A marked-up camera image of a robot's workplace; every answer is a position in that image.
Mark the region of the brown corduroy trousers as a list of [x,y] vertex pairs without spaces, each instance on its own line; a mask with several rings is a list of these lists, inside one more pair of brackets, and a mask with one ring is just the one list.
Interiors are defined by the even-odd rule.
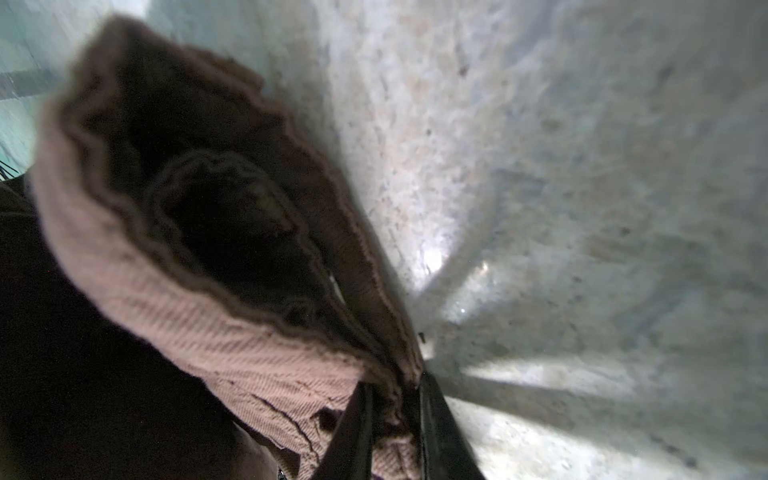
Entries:
[[418,479],[423,361],[344,178],[231,59],[110,18],[1,185],[5,479],[319,474],[371,386]]

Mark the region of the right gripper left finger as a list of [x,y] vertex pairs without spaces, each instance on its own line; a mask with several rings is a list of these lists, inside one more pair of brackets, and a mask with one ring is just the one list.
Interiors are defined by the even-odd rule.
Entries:
[[371,479],[373,410],[373,389],[369,384],[360,382],[312,480]]

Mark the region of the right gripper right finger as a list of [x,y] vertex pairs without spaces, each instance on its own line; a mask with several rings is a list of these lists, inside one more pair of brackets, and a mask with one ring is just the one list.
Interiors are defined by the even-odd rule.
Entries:
[[419,385],[423,478],[485,480],[437,380],[424,371]]

